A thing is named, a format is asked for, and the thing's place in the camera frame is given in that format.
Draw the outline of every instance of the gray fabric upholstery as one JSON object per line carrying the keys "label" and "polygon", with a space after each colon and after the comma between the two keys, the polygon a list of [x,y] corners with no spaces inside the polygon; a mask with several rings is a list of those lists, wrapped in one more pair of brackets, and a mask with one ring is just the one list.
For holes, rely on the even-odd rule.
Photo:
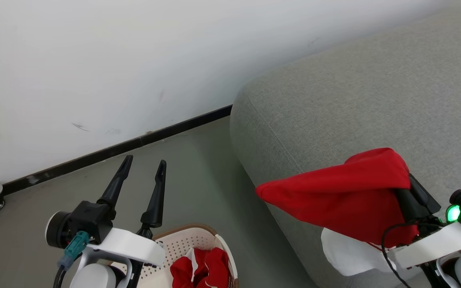
{"label": "gray fabric upholstery", "polygon": [[[461,188],[461,10],[255,79],[234,103],[230,130],[236,154],[255,185],[389,146],[446,206],[449,195]],[[321,288],[399,284],[392,274],[376,270],[340,275],[322,252],[321,228],[269,208]]]}

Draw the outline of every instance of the gray floor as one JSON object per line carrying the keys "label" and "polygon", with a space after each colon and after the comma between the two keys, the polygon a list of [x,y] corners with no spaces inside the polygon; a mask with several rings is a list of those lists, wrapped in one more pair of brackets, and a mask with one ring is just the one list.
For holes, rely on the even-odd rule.
{"label": "gray floor", "polygon": [[[241,287],[314,288],[275,219],[233,155],[228,118],[130,151],[133,167],[123,185],[114,226],[136,231],[161,159],[168,163],[163,227],[201,222],[224,237]],[[0,211],[0,288],[49,287],[62,250],[44,240],[49,217],[96,201],[123,155],[7,197]],[[67,273],[68,287],[75,267]]]}

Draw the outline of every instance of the laundry basket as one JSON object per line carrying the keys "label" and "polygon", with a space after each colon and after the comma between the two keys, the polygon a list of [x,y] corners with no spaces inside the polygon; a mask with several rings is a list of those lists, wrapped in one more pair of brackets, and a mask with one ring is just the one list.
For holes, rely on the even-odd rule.
{"label": "laundry basket", "polygon": [[[158,268],[143,266],[138,288],[172,288],[170,266],[177,259],[184,256],[190,248],[211,250],[216,247],[227,252],[229,257],[230,277],[228,288],[239,288],[238,272],[231,250],[229,250],[225,240],[211,227],[203,224],[190,224],[158,235],[154,237],[154,240],[163,243],[166,253],[165,262],[163,267]],[[113,262],[111,265],[121,269],[124,273],[127,272],[127,267],[124,264]]]}

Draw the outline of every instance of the red garment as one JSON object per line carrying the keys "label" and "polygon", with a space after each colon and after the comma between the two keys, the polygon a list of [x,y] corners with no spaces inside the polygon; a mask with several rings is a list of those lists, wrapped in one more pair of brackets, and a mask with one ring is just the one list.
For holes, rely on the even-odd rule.
{"label": "red garment", "polygon": [[[384,231],[404,223],[392,188],[410,188],[408,167],[394,150],[379,148],[344,164],[262,184],[256,193],[296,219],[354,239],[381,244]],[[411,244],[417,226],[391,230],[386,247]]]}
{"label": "red garment", "polygon": [[227,288],[229,257],[224,250],[190,249],[170,266],[172,288]]}

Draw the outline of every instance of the black cable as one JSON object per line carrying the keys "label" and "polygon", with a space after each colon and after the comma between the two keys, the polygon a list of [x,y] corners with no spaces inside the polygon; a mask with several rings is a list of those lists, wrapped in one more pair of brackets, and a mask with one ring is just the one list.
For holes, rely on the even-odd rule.
{"label": "black cable", "polygon": [[394,267],[392,267],[392,264],[391,264],[391,262],[389,260],[389,257],[387,256],[387,252],[385,251],[385,237],[386,237],[387,233],[389,233],[394,228],[403,227],[403,226],[411,226],[411,225],[430,226],[430,227],[442,228],[441,225],[437,225],[437,224],[408,222],[408,223],[402,223],[402,224],[396,224],[396,225],[390,226],[389,228],[387,228],[384,231],[384,234],[382,235],[382,254],[384,255],[385,261],[387,261],[387,264],[389,265],[389,268],[391,268],[392,273],[394,273],[394,275],[397,277],[397,279],[399,279],[399,281],[401,281],[406,286],[406,288],[411,288],[411,287],[406,281],[404,281],[401,278],[401,276],[399,275],[399,273],[397,273],[397,271],[394,269]]}
{"label": "black cable", "polygon": [[53,282],[53,288],[61,288],[62,287],[62,282],[64,281],[64,276],[65,276],[65,269],[63,265],[60,265],[58,268],[58,272],[56,272],[56,276],[54,278]]}

